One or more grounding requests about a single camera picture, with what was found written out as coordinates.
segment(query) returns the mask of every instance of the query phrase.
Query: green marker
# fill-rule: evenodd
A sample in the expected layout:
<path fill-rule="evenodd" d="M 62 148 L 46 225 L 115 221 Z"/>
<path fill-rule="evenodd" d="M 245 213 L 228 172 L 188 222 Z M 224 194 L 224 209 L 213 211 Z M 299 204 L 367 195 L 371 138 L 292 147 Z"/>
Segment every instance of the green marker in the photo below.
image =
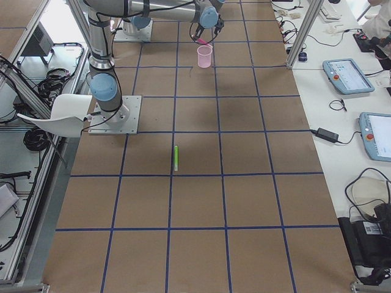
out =
<path fill-rule="evenodd" d="M 174 146 L 174 171 L 178 171 L 179 147 Z"/>

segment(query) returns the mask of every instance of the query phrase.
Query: plug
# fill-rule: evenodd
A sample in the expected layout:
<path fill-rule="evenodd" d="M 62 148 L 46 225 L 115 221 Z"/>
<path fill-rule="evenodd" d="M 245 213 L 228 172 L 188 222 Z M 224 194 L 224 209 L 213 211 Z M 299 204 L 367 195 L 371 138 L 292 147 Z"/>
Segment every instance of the plug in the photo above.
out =
<path fill-rule="evenodd" d="M 332 143 L 338 142 L 339 135 L 334 132 L 325 130 L 323 128 L 318 128 L 318 130 L 310 129 L 310 131 L 312 134 L 314 134 L 316 137 L 319 137 L 320 139 L 324 139 Z"/>

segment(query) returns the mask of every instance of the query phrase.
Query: keyboard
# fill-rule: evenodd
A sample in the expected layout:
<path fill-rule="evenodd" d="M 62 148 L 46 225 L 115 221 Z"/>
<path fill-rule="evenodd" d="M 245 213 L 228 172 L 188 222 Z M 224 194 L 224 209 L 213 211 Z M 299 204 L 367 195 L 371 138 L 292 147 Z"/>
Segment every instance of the keyboard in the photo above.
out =
<path fill-rule="evenodd" d="M 341 20 L 342 16 L 336 11 L 334 5 L 335 4 L 331 4 L 328 0 L 324 0 L 322 7 L 319 10 L 319 15 L 327 23 Z"/>

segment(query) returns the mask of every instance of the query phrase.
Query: blue joint cap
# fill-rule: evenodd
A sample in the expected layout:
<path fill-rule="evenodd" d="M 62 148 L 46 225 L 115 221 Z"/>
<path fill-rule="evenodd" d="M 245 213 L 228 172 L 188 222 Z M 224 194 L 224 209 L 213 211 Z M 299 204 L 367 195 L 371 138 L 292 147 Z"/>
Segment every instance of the blue joint cap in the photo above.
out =
<path fill-rule="evenodd" d="M 214 27 L 219 20 L 219 14 L 213 6 L 206 8 L 200 17 L 200 24 L 205 29 Z"/>
<path fill-rule="evenodd" d="M 98 101 L 107 102 L 116 96 L 117 82 L 110 74 L 100 73 L 92 78 L 90 89 Z"/>
<path fill-rule="evenodd" d="M 138 29 L 143 29 L 149 25 L 151 22 L 151 18 L 149 17 L 141 17 L 141 16 L 134 16 L 131 18 L 131 22 L 133 25 Z"/>

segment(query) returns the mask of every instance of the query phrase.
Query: tablet screen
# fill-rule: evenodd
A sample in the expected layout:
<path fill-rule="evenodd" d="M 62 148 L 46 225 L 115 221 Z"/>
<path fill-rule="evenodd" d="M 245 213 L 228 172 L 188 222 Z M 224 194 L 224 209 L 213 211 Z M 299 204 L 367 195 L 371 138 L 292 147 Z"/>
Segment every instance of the tablet screen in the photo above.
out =
<path fill-rule="evenodd" d="M 347 90 L 363 90 L 370 88 L 366 80 L 350 60 L 334 61 L 329 64 L 335 74 L 339 75 L 340 81 Z"/>
<path fill-rule="evenodd" d="M 378 155 L 391 157 L 391 117 L 369 115 Z"/>

